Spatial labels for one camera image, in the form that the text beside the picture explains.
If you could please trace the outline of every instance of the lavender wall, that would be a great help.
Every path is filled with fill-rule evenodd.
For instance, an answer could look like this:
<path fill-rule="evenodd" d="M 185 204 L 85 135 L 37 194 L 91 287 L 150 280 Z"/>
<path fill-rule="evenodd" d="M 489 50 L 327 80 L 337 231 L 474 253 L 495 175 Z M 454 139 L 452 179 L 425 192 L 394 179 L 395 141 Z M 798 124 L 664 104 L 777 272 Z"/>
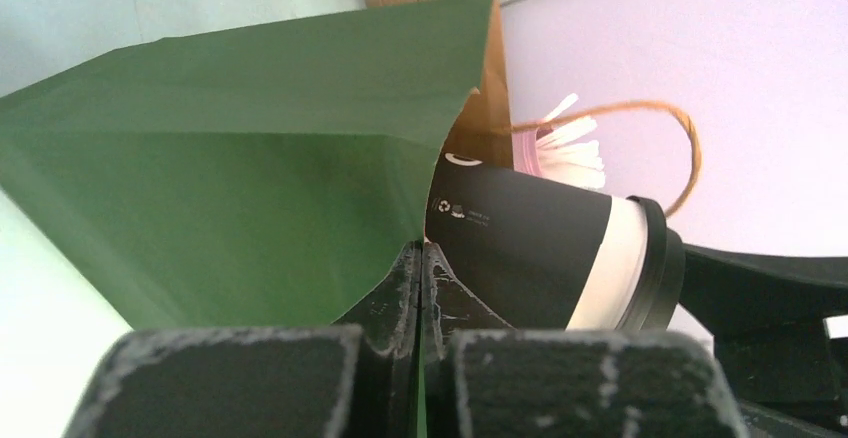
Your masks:
<path fill-rule="evenodd" d="M 671 226 L 690 243 L 848 255 L 848 0 L 526 0 L 504 9 L 513 121 L 661 99 L 696 120 L 704 167 Z M 664 115 L 595 135 L 607 192 L 669 204 L 688 173 Z"/>

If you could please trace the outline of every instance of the brown rope handle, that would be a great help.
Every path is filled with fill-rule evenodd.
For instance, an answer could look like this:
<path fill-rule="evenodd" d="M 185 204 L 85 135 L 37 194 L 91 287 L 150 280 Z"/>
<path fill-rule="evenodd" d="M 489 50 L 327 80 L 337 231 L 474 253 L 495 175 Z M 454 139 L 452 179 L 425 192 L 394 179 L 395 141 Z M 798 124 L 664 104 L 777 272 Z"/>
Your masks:
<path fill-rule="evenodd" d="M 509 128 L 502 128 L 500 130 L 497 130 L 497 133 L 499 135 L 512 135 L 525 131 L 533 131 L 545 128 L 552 128 L 554 126 L 567 125 L 573 121 L 583 118 L 584 116 L 603 115 L 607 113 L 615 113 L 618 111 L 639 109 L 668 112 L 677 120 L 677 123 L 680 124 L 680 126 L 683 128 L 683 131 L 686 132 L 686 136 L 689 138 L 689 144 L 692 149 L 692 169 L 689 173 L 689 181 L 686 183 L 686 187 L 683 188 L 683 191 L 680 193 L 680 196 L 678 196 L 677 199 L 674 200 L 674 203 L 672 203 L 671 206 L 668 207 L 667 210 L 665 210 L 665 216 L 670 217 L 671 215 L 676 213 L 677 210 L 679 210 L 684 203 L 686 203 L 686 200 L 689 199 L 689 196 L 692 194 L 692 190 L 695 189 L 695 184 L 698 183 L 698 178 L 701 175 L 701 142 L 700 140 L 698 140 L 698 132 L 697 130 L 695 130 L 695 123 L 692 122 L 692 118 L 690 118 L 685 111 L 681 110 L 680 108 L 674 105 L 663 103 L 662 101 L 627 101 L 623 103 L 615 103 L 612 105 L 596 106 L 594 108 L 589 108 L 588 110 L 583 110 L 579 113 L 572 113 L 569 115 L 560 116 L 549 121 L 513 125 Z"/>

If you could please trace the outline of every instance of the green paper bag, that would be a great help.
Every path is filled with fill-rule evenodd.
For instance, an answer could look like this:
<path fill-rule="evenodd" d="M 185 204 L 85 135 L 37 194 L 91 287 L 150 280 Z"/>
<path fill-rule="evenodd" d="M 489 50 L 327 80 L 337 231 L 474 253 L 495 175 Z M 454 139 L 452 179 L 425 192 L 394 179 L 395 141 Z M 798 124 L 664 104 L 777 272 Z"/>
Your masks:
<path fill-rule="evenodd" d="M 113 51 L 0 99 L 0 186 L 135 329 L 329 324 L 422 238 L 491 8 Z"/>

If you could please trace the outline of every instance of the bag handle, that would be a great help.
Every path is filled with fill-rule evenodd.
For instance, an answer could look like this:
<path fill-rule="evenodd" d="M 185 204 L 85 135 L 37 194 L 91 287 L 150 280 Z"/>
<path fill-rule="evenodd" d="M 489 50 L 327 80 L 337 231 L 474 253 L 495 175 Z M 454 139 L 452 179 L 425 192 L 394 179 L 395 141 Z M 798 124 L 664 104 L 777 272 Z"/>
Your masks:
<path fill-rule="evenodd" d="M 686 203 L 686 200 L 689 199 L 689 196 L 692 194 L 692 190 L 695 189 L 695 185 L 698 183 L 698 178 L 701 175 L 701 142 L 698 139 L 698 132 L 695 129 L 695 123 L 685 111 L 681 110 L 680 108 L 674 105 L 670 105 L 662 101 L 651 100 L 626 101 L 622 103 L 615 103 L 612 105 L 596 106 L 594 108 L 589 108 L 588 110 L 583 110 L 579 113 L 563 115 L 549 121 L 522 123 L 520 125 L 513 125 L 509 128 L 503 128 L 496 131 L 497 134 L 500 135 L 512 135 L 525 131 L 555 128 L 557 126 L 567 125 L 588 115 L 597 116 L 629 110 L 651 110 L 667 112 L 671 116 L 673 116 L 675 120 L 677 120 L 677 123 L 683 128 L 683 131 L 686 132 L 686 136 L 689 138 L 690 148 L 692 149 L 691 171 L 689 172 L 689 181 L 686 182 L 686 186 L 683 188 L 683 191 L 680 193 L 677 199 L 674 200 L 674 203 L 672 203 L 671 206 L 665 210 L 665 216 L 670 217 L 675 214 L 680 209 L 680 207 L 683 206 L 684 203 Z"/>

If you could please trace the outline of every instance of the brown paper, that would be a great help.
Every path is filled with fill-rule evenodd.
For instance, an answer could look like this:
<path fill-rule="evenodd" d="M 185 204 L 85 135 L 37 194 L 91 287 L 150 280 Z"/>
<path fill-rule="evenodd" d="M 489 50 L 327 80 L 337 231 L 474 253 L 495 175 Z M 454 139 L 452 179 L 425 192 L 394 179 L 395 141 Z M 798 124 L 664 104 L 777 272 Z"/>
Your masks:
<path fill-rule="evenodd" d="M 383 6 L 422 0 L 367 0 Z M 494 0 L 479 90 L 474 90 L 451 129 L 443 151 L 512 168 L 512 138 L 494 133 L 510 126 L 503 24 L 500 2 Z"/>

